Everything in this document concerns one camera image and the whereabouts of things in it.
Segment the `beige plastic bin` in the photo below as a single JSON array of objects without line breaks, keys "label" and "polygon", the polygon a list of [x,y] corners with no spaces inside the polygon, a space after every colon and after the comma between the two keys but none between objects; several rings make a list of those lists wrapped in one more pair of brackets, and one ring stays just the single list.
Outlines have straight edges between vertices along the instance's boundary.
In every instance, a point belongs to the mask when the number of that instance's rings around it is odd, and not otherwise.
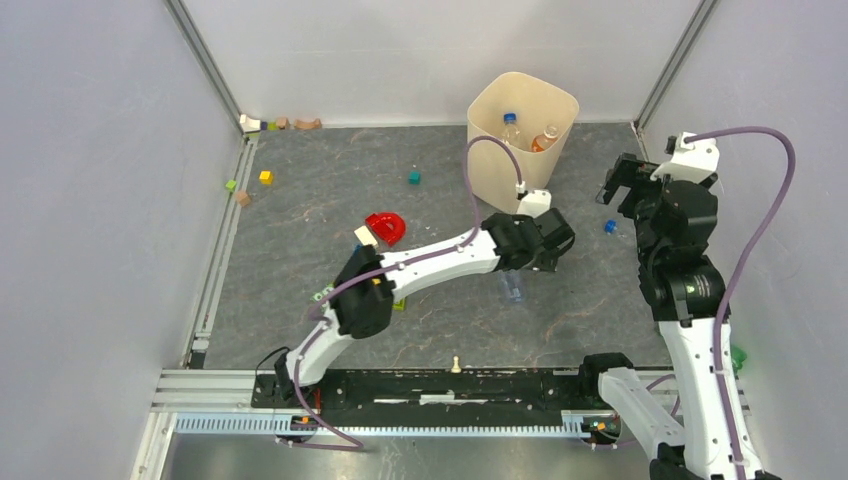
[{"label": "beige plastic bin", "polygon": [[[514,112],[523,145],[511,146],[512,155],[488,140],[471,147],[468,174],[474,195],[498,210],[514,213],[519,204],[518,183],[529,190],[546,188],[579,110],[573,95],[531,75],[508,72],[496,77],[467,110],[467,139],[501,138],[503,115]],[[548,125],[558,128],[558,140],[548,150],[531,152],[532,139]]]}]

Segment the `white arch block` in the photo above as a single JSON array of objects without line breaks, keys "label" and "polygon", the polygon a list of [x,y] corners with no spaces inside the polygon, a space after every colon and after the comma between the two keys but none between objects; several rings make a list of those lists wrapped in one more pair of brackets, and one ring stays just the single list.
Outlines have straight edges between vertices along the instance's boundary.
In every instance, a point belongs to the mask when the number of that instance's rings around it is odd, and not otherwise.
[{"label": "white arch block", "polygon": [[262,130],[262,121],[249,117],[246,114],[239,116],[239,126],[244,134]]}]

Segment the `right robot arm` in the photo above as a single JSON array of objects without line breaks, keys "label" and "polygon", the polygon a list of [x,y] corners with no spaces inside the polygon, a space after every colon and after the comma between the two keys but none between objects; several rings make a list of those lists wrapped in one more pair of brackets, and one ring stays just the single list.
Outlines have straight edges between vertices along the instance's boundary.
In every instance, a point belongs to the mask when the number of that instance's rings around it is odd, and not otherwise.
[{"label": "right robot arm", "polygon": [[641,384],[620,353],[585,357],[577,382],[580,400],[607,404],[648,457],[653,479],[771,479],[747,431],[732,370],[729,289],[706,254],[717,225],[715,173],[671,173],[623,153],[597,195],[636,231],[640,290],[673,365],[683,419],[676,420]]}]

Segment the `wooden cube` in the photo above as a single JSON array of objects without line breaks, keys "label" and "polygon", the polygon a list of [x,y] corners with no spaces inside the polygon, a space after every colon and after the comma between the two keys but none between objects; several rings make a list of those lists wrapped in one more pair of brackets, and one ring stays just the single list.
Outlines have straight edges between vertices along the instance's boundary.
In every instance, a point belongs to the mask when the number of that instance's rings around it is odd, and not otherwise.
[{"label": "wooden cube", "polygon": [[246,207],[252,202],[251,196],[244,190],[236,191],[234,194],[234,199],[241,207]]}]

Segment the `clear long plastic bottle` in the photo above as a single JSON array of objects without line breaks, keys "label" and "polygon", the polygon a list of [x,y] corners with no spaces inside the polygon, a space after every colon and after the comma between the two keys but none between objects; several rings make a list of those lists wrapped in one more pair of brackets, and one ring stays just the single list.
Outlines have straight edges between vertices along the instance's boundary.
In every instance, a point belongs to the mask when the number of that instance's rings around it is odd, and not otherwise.
[{"label": "clear long plastic bottle", "polygon": [[517,122],[517,115],[514,112],[508,112],[503,115],[503,130],[501,140],[515,148],[521,148],[523,138]]}]

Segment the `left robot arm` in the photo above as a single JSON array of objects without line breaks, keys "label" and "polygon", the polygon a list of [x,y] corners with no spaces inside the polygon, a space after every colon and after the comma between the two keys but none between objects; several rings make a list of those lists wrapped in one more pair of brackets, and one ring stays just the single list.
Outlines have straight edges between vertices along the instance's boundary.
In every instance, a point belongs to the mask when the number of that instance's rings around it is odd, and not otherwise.
[{"label": "left robot arm", "polygon": [[553,272],[575,239],[573,228],[552,208],[537,217],[495,213],[463,234],[413,250],[359,248],[330,293],[307,310],[316,323],[313,331],[275,361],[276,394],[290,407],[306,405],[330,364],[354,341],[385,330],[394,304],[409,295],[496,271]]}]

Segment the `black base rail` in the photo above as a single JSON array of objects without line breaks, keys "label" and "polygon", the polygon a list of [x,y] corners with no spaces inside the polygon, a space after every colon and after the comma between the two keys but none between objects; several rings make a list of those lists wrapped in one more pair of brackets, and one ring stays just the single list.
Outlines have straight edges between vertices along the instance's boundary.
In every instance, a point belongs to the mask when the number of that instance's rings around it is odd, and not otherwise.
[{"label": "black base rail", "polygon": [[330,369],[301,393],[337,428],[547,427],[610,408],[580,372],[551,368]]}]

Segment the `wooden arch block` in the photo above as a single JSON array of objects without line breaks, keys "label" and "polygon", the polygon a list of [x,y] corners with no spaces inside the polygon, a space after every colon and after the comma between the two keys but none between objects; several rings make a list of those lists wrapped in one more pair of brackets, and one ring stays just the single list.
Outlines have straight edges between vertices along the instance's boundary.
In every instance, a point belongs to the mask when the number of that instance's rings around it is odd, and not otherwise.
[{"label": "wooden arch block", "polygon": [[323,124],[322,124],[322,121],[321,121],[320,118],[314,118],[314,119],[309,119],[309,120],[307,120],[307,119],[296,119],[294,121],[294,123],[292,124],[292,126],[296,130],[314,130],[314,129],[321,129]]}]

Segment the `green plastic bottle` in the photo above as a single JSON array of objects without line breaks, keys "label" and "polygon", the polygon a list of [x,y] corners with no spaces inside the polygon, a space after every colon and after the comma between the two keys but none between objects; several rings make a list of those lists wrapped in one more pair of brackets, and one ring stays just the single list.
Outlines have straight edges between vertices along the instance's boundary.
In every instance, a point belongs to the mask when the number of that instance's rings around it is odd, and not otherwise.
[{"label": "green plastic bottle", "polygon": [[735,375],[737,375],[744,367],[744,364],[748,358],[747,353],[737,345],[730,345],[730,359],[732,370]]}]

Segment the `clear bottle purple label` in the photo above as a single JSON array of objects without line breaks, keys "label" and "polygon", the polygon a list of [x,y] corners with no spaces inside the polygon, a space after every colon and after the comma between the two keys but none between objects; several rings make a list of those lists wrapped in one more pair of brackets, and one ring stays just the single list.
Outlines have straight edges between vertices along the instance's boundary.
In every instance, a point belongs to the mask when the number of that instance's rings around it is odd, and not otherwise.
[{"label": "clear bottle purple label", "polygon": [[520,270],[500,271],[498,278],[506,302],[518,304],[525,300],[526,293]]}]

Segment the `yellow cube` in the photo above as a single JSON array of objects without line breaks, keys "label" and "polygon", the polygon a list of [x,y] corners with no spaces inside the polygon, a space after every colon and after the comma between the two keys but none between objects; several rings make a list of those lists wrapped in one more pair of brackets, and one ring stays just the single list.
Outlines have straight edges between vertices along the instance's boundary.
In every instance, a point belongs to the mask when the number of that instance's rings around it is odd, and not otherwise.
[{"label": "yellow cube", "polygon": [[271,185],[273,182],[273,173],[268,170],[264,170],[259,175],[259,181],[263,185]]}]

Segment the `red horseshoe toy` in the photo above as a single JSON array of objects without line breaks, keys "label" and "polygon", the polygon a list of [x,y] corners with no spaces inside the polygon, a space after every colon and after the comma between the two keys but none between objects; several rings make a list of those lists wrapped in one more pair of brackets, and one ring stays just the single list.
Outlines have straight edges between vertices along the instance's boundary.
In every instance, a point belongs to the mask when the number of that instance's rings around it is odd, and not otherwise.
[{"label": "red horseshoe toy", "polygon": [[365,221],[373,233],[389,247],[395,246],[406,234],[405,220],[395,212],[375,212]]}]

